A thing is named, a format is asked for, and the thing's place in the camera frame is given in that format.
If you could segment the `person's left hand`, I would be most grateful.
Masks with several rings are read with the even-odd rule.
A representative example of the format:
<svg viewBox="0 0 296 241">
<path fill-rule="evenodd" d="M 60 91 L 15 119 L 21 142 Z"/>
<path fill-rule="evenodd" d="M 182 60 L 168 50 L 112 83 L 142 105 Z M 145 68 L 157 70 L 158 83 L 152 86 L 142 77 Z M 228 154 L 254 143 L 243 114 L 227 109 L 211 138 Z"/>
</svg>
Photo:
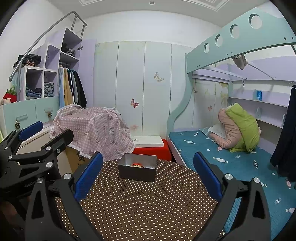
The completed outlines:
<svg viewBox="0 0 296 241">
<path fill-rule="evenodd" d="M 24 233 L 25 221 L 10 202 L 1 201 L 1 213 L 14 230 Z"/>
</svg>

